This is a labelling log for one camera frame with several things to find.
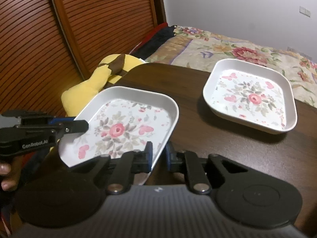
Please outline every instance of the wooden wardrobe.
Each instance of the wooden wardrobe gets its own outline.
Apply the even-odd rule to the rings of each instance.
[[[62,92],[105,56],[135,47],[157,25],[155,7],[154,0],[0,0],[0,113],[64,115]]]

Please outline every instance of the human hand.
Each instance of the human hand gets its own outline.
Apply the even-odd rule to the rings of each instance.
[[[2,190],[14,191],[19,183],[21,168],[23,163],[23,156],[13,158],[12,162],[0,162],[0,176],[3,176],[1,182]]]

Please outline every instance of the bed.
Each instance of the bed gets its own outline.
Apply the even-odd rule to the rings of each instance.
[[[237,58],[274,69],[290,82],[294,97],[317,107],[317,63],[288,51],[263,47],[194,27],[164,26],[131,52],[161,62],[211,72],[217,61]]]

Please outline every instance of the white square plate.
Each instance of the white square plate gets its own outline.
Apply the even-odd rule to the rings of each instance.
[[[97,94],[75,118],[86,120],[88,131],[63,136],[59,154],[72,167],[101,154],[119,158],[127,151],[142,151],[146,142],[151,141],[153,169],[178,118],[179,108],[167,95],[110,87]]]
[[[203,97],[219,117],[268,133],[290,131],[297,123],[289,81],[257,64],[238,59],[218,61]]]

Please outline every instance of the pink butterfly pattern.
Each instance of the pink butterfly pattern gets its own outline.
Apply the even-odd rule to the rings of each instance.
[[[230,97],[225,97],[224,100],[235,103],[237,101],[237,97],[234,95],[231,95]]]
[[[86,151],[89,149],[89,145],[81,146],[78,150],[78,158],[84,159],[86,156]]]
[[[233,72],[233,73],[230,74],[230,76],[222,76],[222,78],[231,81],[232,79],[236,79],[237,76],[236,76],[236,74]]]
[[[153,132],[154,129],[151,126],[141,125],[139,129],[139,135],[144,135],[146,132]]]
[[[272,85],[271,82],[265,82],[265,84],[267,85],[268,89],[273,89],[274,88],[274,86]]]

